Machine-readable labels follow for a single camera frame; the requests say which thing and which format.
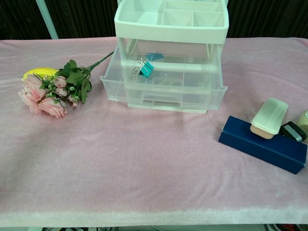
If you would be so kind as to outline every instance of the green leaf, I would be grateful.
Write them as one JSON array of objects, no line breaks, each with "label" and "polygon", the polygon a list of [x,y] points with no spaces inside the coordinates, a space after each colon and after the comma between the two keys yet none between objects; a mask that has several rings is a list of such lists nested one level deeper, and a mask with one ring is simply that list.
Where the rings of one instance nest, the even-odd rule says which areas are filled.
[{"label": "green leaf", "polygon": [[75,60],[72,60],[72,59],[71,59],[71,60],[69,61],[69,64],[70,64],[70,68],[71,68],[71,69],[77,67],[77,64],[76,64]]},{"label": "green leaf", "polygon": [[43,84],[40,86],[40,89],[50,90],[50,89],[48,89],[49,85],[50,85],[50,82],[44,81]]},{"label": "green leaf", "polygon": [[88,79],[84,79],[81,84],[81,99],[82,103],[86,103],[88,94],[87,92],[91,90],[90,81]]},{"label": "green leaf", "polygon": [[77,96],[81,97],[81,90],[79,89],[78,91],[76,91],[76,94]]},{"label": "green leaf", "polygon": [[62,73],[66,76],[69,76],[70,74],[70,71],[71,71],[71,64],[70,63],[67,63],[65,66],[64,66],[64,69],[62,71]]},{"label": "green leaf", "polygon": [[81,84],[81,91],[90,91],[91,90],[91,85],[90,85],[90,81],[88,79],[84,79],[82,81],[82,84]]},{"label": "green leaf", "polygon": [[61,106],[65,109],[67,107],[66,103],[63,100],[59,100]]},{"label": "green leaf", "polygon": [[74,67],[74,68],[72,69],[73,72],[76,72],[77,70],[80,70],[80,68]]},{"label": "green leaf", "polygon": [[58,72],[56,72],[56,74],[54,74],[55,76],[64,76],[64,77],[68,77],[68,75],[66,75],[63,71],[63,69],[59,69]]},{"label": "green leaf", "polygon": [[74,86],[78,85],[84,79],[82,73],[78,70],[76,72],[69,72],[69,77],[66,79],[67,83],[72,83]]},{"label": "green leaf", "polygon": [[75,96],[76,96],[76,92],[71,93],[72,98],[75,98]]}]

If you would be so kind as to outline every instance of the pink tablecloth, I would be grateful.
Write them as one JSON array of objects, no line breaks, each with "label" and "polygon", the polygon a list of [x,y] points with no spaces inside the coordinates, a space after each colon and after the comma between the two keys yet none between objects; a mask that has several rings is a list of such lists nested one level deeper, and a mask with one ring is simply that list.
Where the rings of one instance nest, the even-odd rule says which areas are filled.
[{"label": "pink tablecloth", "polygon": [[21,77],[69,59],[88,66],[115,38],[0,41],[0,227],[308,223],[308,168],[293,175],[218,137],[228,116],[251,120],[268,97],[308,110],[308,40],[227,39],[229,86],[205,115],[130,109],[99,75],[63,119],[29,112]]}]

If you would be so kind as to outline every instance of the blue box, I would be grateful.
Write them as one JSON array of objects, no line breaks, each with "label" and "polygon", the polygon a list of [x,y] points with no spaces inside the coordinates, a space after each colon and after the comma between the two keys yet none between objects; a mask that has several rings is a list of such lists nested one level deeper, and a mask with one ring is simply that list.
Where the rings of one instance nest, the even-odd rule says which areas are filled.
[{"label": "blue box", "polygon": [[264,139],[252,133],[250,125],[230,116],[219,142],[294,174],[306,166],[307,145],[280,134]]}]

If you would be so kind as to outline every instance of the teal binder clip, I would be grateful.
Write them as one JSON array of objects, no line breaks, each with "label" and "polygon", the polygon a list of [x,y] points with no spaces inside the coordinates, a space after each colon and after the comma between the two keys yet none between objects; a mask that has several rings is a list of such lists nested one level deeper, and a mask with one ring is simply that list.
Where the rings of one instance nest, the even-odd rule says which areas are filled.
[{"label": "teal binder clip", "polygon": [[137,59],[137,62],[142,65],[142,68],[135,67],[134,71],[139,72],[139,75],[145,76],[146,78],[152,73],[154,66],[152,66],[148,61],[144,62],[141,58],[141,61]]}]

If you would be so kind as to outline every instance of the dark curtain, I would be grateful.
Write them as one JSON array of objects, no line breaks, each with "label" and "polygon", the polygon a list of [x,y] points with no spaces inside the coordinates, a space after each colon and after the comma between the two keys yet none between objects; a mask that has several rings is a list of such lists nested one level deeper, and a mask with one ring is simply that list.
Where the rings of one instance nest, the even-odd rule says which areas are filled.
[{"label": "dark curtain", "polygon": [[45,0],[60,39],[115,36],[117,0]]},{"label": "dark curtain", "polygon": [[308,0],[229,0],[229,38],[308,38]]},{"label": "dark curtain", "polygon": [[[45,0],[60,39],[115,36],[117,0]],[[308,38],[308,0],[229,0],[229,38]],[[0,0],[0,39],[50,39],[35,0]]]},{"label": "dark curtain", "polygon": [[0,0],[0,39],[50,39],[35,0]]}]

